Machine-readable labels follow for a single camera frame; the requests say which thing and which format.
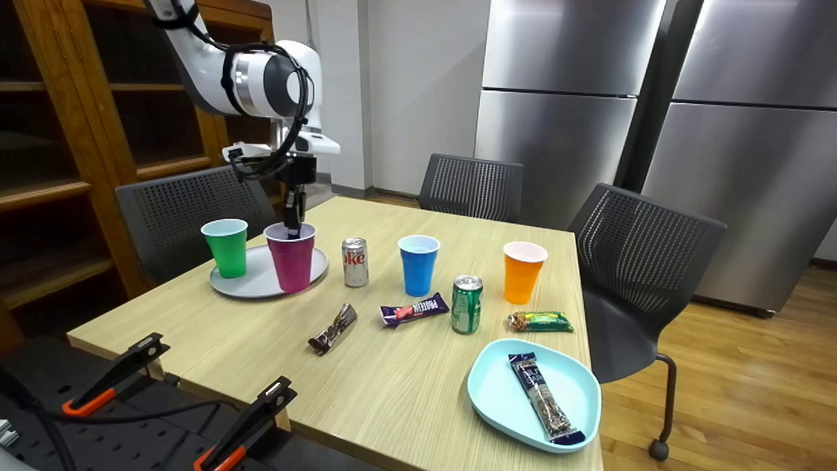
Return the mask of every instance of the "wall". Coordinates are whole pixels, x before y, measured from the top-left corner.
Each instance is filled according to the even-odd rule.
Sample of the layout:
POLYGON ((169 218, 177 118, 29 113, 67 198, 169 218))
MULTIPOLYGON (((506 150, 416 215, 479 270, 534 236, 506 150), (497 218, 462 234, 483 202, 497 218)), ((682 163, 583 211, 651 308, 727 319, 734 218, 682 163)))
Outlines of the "wall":
POLYGON ((318 50, 321 61, 321 131, 343 150, 318 155, 318 171, 338 185, 365 189, 365 131, 361 82, 357 0, 310 0, 310 33, 304 0, 270 0, 275 39, 298 39, 318 50))
MULTIPOLYGON (((270 0, 306 43, 306 2, 270 0)), ((430 151, 474 155, 488 0, 309 0, 338 185, 417 194, 430 151)))
POLYGON ((485 0, 365 0, 370 185, 417 194, 430 151, 474 155, 485 0))

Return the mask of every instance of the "clamp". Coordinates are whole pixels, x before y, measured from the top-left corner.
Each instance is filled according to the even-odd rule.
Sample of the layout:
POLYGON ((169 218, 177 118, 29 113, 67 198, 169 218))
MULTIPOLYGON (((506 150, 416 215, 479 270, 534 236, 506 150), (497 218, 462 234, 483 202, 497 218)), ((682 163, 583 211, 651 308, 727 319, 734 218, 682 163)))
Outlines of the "clamp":
POLYGON ((263 387, 219 440, 219 444, 200 452, 191 469, 194 471, 236 471, 247 449, 275 430, 275 417, 296 398, 290 380, 280 376, 263 387))
POLYGON ((94 384, 89 384, 77 398, 66 401, 60 406, 62 417, 89 419, 90 413, 111 404, 118 398, 118 383, 149 366, 156 357, 161 357, 169 347, 160 342, 160 337, 160 333, 151 333, 132 342, 94 384))

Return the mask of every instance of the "white plate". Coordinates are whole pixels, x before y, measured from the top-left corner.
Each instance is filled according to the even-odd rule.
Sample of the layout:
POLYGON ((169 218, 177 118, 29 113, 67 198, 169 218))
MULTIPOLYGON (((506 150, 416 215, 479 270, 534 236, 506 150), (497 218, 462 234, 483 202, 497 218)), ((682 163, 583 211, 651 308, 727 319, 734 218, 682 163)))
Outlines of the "white plate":
POLYGON ((599 431, 600 391, 595 376, 576 359, 517 337, 493 341, 475 357, 467 372, 467 398, 488 426, 544 452, 576 452, 599 431), (544 436, 542 422, 506 363, 506 353, 523 351, 535 353, 553 404, 566 413, 569 425, 585 435, 583 443, 553 444, 544 436))
MULTIPOLYGON (((321 252, 310 254, 310 282, 315 282, 328 270, 328 261, 321 252)), ((277 273, 267 247, 245 252, 245 275, 242 278, 219 278, 217 270, 209 273, 209 286, 229 299, 275 299, 284 290, 280 287, 277 273)))

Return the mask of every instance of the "plastic cup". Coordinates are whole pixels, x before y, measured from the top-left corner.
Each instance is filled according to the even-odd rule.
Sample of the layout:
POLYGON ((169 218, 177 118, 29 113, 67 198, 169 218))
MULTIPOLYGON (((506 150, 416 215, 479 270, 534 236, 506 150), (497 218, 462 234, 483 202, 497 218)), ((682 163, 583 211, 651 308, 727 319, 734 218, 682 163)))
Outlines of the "plastic cup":
POLYGON ((200 226, 219 278, 245 275, 245 220, 225 218, 200 226))
POLYGON ((504 254, 504 300, 527 304, 538 273, 547 261, 547 249, 530 240, 510 240, 501 247, 504 254))
POLYGON ((314 226, 304 226, 298 239, 283 223, 267 226, 263 239, 283 292, 298 292, 310 282, 314 226))
POLYGON ((396 240, 402 290, 407 296, 425 296, 433 282, 433 268, 438 254, 438 240, 430 236, 406 236, 396 240))

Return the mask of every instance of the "wooden cabinet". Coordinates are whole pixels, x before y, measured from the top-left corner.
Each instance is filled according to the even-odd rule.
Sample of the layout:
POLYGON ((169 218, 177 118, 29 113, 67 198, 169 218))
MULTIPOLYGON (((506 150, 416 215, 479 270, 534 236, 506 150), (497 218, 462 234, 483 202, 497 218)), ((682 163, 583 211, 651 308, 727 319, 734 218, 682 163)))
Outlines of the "wooden cabinet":
MULTIPOLYGON (((270 39, 267 5, 198 5, 217 39, 270 39)), ((143 0, 0 0, 0 325, 97 278, 147 290, 115 189, 267 135, 188 99, 143 0)))

